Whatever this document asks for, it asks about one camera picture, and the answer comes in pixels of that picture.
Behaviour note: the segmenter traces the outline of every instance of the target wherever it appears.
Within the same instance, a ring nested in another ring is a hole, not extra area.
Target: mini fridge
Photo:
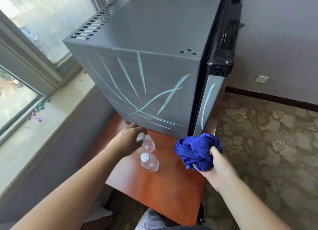
[[[230,74],[242,0],[114,0],[65,45],[127,122],[200,135]]]

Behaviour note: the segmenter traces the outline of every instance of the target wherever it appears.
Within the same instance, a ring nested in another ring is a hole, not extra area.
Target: window glass
[[[55,64],[70,53],[62,40],[96,12],[91,0],[0,0],[0,10]]]
[[[0,135],[37,97],[36,92],[0,68]]]

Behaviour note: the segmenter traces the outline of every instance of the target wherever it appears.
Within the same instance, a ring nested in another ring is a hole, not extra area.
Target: refrigerator top panel
[[[64,42],[200,60],[221,0],[114,0]]]

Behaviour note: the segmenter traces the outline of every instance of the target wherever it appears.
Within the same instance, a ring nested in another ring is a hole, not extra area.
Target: baseboard
[[[226,86],[225,92],[229,92],[229,93],[233,93],[233,94],[237,94],[237,95],[245,95],[245,96],[249,96],[249,97],[253,97],[253,98],[257,98],[257,99],[268,100],[268,101],[272,101],[272,102],[276,102],[276,103],[280,103],[280,104],[285,104],[285,105],[289,105],[289,106],[302,108],[302,109],[309,110],[309,111],[318,112],[318,105],[307,103],[307,102],[302,102],[302,101],[298,101],[298,100],[287,99],[287,98],[283,98],[283,97],[258,93],[258,92],[249,91],[249,90],[238,89],[238,88],[229,87],[229,86]]]

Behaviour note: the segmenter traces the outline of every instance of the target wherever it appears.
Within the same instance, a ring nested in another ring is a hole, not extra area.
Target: gray pants
[[[166,225],[161,216],[155,210],[149,208],[140,219],[135,230],[152,230],[165,227]]]

